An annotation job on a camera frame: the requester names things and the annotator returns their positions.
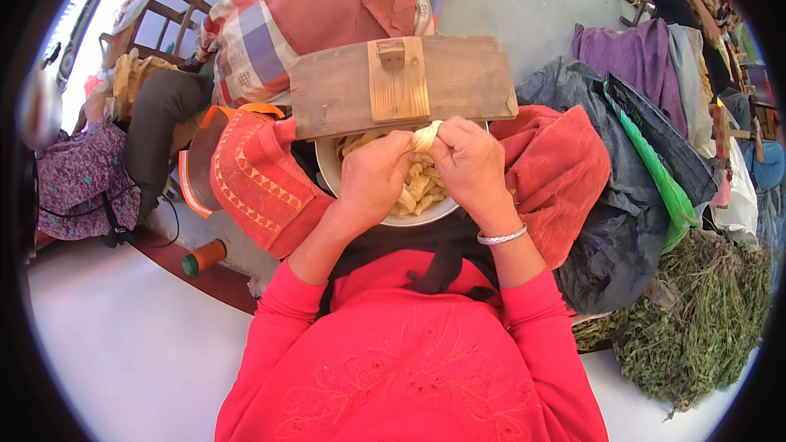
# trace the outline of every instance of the pink sweater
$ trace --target pink sweater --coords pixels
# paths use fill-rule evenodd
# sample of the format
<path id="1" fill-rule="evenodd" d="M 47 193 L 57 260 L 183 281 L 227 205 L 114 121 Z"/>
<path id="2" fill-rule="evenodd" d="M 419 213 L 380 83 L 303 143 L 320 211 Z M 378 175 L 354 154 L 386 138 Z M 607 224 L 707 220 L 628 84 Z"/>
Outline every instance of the pink sweater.
<path id="1" fill-rule="evenodd" d="M 398 251 L 337 280 L 317 322 L 324 287 L 282 263 L 216 440 L 607 440 L 551 271 L 502 289 L 501 318 L 458 295 L 489 286 L 466 260 L 449 293 L 407 290 L 432 256 Z"/>

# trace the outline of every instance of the purple floral clothing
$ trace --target purple floral clothing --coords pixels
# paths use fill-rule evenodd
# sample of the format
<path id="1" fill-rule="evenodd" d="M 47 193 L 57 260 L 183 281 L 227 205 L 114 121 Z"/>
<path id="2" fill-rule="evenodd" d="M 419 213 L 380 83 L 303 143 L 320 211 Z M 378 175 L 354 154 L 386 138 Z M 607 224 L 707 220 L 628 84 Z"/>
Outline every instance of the purple floral clothing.
<path id="1" fill-rule="evenodd" d="M 60 133 L 51 147 L 35 154 L 38 229 L 64 241 L 108 234 L 103 191 L 110 199 L 120 194 L 112 201 L 120 225 L 129 230 L 136 226 L 140 191 L 123 168 L 125 140 L 123 130 L 101 120 L 73 137 Z M 98 210 L 63 218 L 43 209 L 61 215 Z"/>

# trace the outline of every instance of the silver bracelet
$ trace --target silver bracelet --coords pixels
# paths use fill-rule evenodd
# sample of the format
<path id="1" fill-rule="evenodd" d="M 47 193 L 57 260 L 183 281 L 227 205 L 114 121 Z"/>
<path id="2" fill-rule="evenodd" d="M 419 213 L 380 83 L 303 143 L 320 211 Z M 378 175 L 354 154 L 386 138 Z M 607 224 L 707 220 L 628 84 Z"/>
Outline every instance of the silver bracelet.
<path id="1" fill-rule="evenodd" d="M 522 226 L 520 231 L 516 231 L 508 235 L 503 235 L 502 237 L 499 238 L 484 238 L 483 231 L 480 231 L 478 232 L 478 242 L 486 246 L 495 246 L 496 244 L 502 244 L 503 242 L 512 241 L 516 238 L 520 238 L 525 234 L 526 234 L 526 222 L 524 222 L 524 226 Z"/>

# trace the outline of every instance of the metal bowl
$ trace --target metal bowl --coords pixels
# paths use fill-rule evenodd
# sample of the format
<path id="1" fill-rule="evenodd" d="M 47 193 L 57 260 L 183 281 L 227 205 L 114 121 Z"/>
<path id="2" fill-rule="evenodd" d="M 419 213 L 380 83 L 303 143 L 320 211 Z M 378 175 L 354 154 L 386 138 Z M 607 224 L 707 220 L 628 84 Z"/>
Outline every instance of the metal bowl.
<path id="1" fill-rule="evenodd" d="M 486 122 L 480 122 L 480 126 L 488 130 Z M 317 164 L 319 170 L 322 172 L 322 177 L 328 184 L 328 188 L 333 194 L 338 196 L 341 192 L 341 162 L 336 156 L 336 144 L 338 139 L 319 139 L 316 141 L 317 151 Z M 405 215 L 396 216 L 388 215 L 382 221 L 382 225 L 388 225 L 393 228 L 416 228 L 420 225 L 438 221 L 439 219 L 448 216 L 452 211 L 458 208 L 458 204 L 451 197 L 443 201 L 437 201 L 430 205 L 420 215 Z"/>

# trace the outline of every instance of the white cloth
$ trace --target white cloth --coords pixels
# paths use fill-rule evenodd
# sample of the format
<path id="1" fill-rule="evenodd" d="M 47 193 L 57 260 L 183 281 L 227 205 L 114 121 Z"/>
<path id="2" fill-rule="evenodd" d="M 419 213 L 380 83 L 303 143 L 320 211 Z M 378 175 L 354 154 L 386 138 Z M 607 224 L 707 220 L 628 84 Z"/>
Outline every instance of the white cloth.
<path id="1" fill-rule="evenodd" d="M 691 49 L 689 30 L 692 28 L 679 24 L 669 24 L 668 28 L 669 55 L 677 72 L 682 108 L 688 123 L 688 143 L 703 157 L 713 158 L 715 142 L 712 140 L 712 117 L 707 107 L 710 100 L 702 90 L 699 70 L 696 68 L 698 58 L 694 58 L 695 53 L 701 54 L 701 47 L 698 52 Z"/>
<path id="2" fill-rule="evenodd" d="M 731 196 L 725 209 L 710 207 L 715 226 L 732 234 L 737 242 L 757 244 L 756 223 L 759 219 L 759 207 L 756 201 L 756 190 L 753 188 L 751 175 L 745 167 L 740 146 L 731 138 L 730 156 L 734 174 L 731 181 Z"/>

